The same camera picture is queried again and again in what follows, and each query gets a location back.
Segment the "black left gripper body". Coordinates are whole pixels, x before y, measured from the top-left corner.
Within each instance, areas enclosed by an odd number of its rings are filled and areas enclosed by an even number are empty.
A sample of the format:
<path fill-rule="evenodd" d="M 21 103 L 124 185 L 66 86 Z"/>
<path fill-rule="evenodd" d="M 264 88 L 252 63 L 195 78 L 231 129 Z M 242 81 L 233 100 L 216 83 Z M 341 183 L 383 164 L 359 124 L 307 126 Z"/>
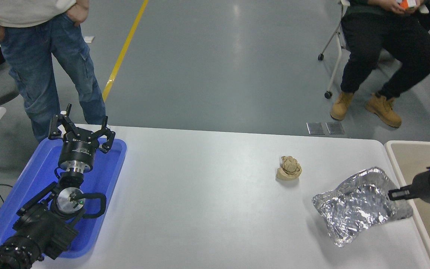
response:
<path fill-rule="evenodd" d="M 63 135 L 63 146 L 58 165 L 65 166 L 65 163 L 70 161 L 80 161 L 87 166 L 94 165 L 99 142 L 90 140 L 90 137 L 93 137 L 93 132 L 89 130 L 67 131 Z"/>

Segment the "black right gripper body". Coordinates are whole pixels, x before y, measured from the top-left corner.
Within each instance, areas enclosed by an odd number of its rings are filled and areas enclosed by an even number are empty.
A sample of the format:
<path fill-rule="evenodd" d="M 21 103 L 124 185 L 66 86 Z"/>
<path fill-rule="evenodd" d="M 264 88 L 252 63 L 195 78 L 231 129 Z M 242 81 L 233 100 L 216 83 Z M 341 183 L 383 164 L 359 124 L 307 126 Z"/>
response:
<path fill-rule="evenodd" d="M 411 199 L 430 204 L 430 170 L 417 174 L 411 184 Z"/>

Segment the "person's left hand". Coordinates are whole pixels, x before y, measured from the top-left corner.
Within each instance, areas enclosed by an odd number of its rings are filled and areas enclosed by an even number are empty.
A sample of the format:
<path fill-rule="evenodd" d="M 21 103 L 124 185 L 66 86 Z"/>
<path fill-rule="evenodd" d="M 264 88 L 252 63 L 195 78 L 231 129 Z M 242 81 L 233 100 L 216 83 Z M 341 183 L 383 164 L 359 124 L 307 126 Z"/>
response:
<path fill-rule="evenodd" d="M 65 13 L 73 22 L 74 26 L 77 27 L 87 19 L 89 8 L 89 0 L 76 0 L 75 4 Z"/>

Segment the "person's right hand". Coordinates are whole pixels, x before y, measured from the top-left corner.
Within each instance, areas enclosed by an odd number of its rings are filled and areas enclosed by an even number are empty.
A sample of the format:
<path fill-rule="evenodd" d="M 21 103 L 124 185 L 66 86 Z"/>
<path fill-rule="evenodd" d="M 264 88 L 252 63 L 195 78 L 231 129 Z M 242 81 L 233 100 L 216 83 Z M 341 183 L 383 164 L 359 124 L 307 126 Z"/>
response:
<path fill-rule="evenodd" d="M 395 14 L 412 14 L 418 8 L 419 4 L 417 1 L 414 7 L 404 8 L 395 0 L 379 0 L 378 4 L 384 10 L 390 11 Z"/>

